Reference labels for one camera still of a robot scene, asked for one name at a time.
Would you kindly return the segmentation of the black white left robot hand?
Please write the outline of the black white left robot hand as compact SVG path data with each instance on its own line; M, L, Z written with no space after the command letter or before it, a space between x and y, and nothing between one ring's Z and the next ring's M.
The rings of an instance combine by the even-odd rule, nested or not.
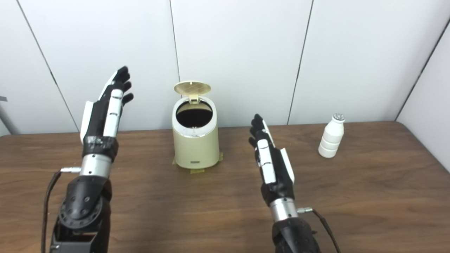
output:
M80 139L82 157L103 155L114 162L118 154L118 127L123 107L134 99L128 91L132 87L127 66L118 69L108 79L99 98L85 103Z

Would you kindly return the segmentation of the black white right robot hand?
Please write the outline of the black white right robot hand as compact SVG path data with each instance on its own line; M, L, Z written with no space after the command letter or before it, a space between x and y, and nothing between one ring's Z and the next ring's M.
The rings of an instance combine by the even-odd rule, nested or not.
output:
M260 170L264 202L270 206L278 199L294 200L295 176L286 149L275 146L268 126L259 114L254 115L251 125L249 143Z

